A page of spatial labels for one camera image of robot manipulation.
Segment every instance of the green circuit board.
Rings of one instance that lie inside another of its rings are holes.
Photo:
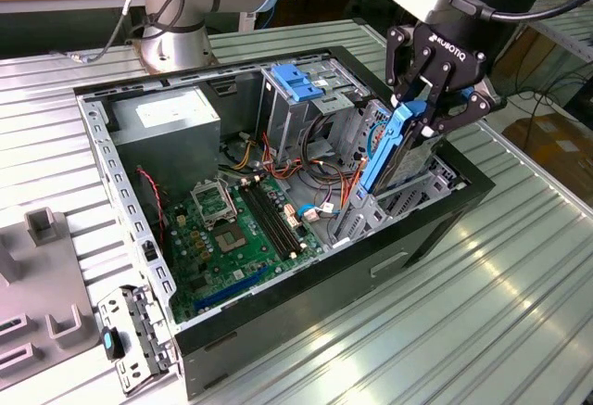
[[[259,187],[276,204],[276,211],[290,228],[284,212],[279,211],[289,201],[278,184],[273,179],[266,179]],[[190,196],[183,203],[165,209],[170,225],[165,256],[177,285],[171,300],[177,323],[192,319],[207,308],[322,253],[317,237],[303,224],[304,229],[300,230],[303,236],[290,228],[297,241],[304,245],[301,252],[293,258],[279,255],[256,220],[257,215],[249,210],[239,187],[229,187],[228,192],[237,210],[236,221],[219,221],[211,231],[202,223],[196,203]],[[208,204],[215,206],[217,203],[209,199]],[[234,291],[230,296],[213,297],[229,290]],[[208,306],[199,307],[200,301],[207,301]]]

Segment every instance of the metal bracket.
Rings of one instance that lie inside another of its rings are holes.
[[[176,354],[165,317],[148,286],[120,287],[98,307],[103,325],[120,336],[124,356],[115,365],[126,396],[169,372]]]

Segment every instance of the blue cable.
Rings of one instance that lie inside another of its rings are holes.
[[[276,6],[273,6],[273,7],[271,8],[271,14],[270,14],[270,16],[268,17],[268,20],[266,20],[266,23],[264,23],[264,24],[261,26],[260,30],[263,30],[264,28],[266,28],[266,27],[267,27],[267,26],[270,24],[270,22],[271,22],[271,18],[273,18],[273,17],[274,17],[274,11],[275,11],[275,10],[276,10]]]
[[[381,122],[377,122],[376,124],[374,124],[371,127],[371,130],[369,131],[369,137],[367,138],[367,155],[369,156],[369,159],[372,159],[372,136],[374,135],[374,131],[377,129],[377,127],[379,127],[380,125],[386,125],[387,121],[386,120],[382,120]]]
[[[302,206],[298,212],[296,213],[296,215],[298,215],[299,217],[303,216],[303,213],[305,213],[307,210],[309,209],[315,209],[315,206],[312,204],[305,204],[304,206]]]

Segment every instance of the aluminum extrusion table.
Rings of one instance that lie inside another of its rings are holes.
[[[533,11],[544,11],[565,2],[537,0]],[[552,19],[531,22],[529,26],[585,62],[593,61],[593,5],[590,3]]]
[[[223,62],[332,44],[383,77],[383,38],[352,21],[212,37]],[[0,62],[0,225],[39,206],[65,212],[94,305],[139,280],[70,89],[144,73],[123,47],[91,66]],[[482,205],[421,263],[197,403],[580,403],[593,388],[593,213],[487,124],[450,139],[497,185]],[[126,399],[97,347],[0,393],[89,400],[182,403],[183,386],[170,374]]]

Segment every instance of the sticker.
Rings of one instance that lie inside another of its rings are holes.
[[[424,141],[421,146],[409,150],[397,166],[395,174],[391,177],[386,187],[395,183],[406,181],[420,172],[426,165],[426,161],[433,155],[433,146],[441,139],[441,136]]]
[[[546,133],[555,133],[558,131],[556,126],[548,120],[537,120],[536,124],[539,126],[541,130],[543,130]]]
[[[340,241],[338,241],[337,243],[335,243],[332,248],[336,249],[337,247],[343,246],[345,245],[348,241],[350,241],[349,237],[344,237],[342,238]]]
[[[325,213],[332,213],[334,211],[334,205],[332,203],[323,203],[321,208]]]
[[[146,128],[177,120],[192,119],[198,123],[213,120],[211,107],[195,90],[168,99],[140,104],[136,113]]]
[[[579,152],[579,148],[572,142],[569,141],[568,139],[565,139],[563,141],[556,141],[556,144],[560,146],[560,148],[562,150],[564,150],[565,152]]]

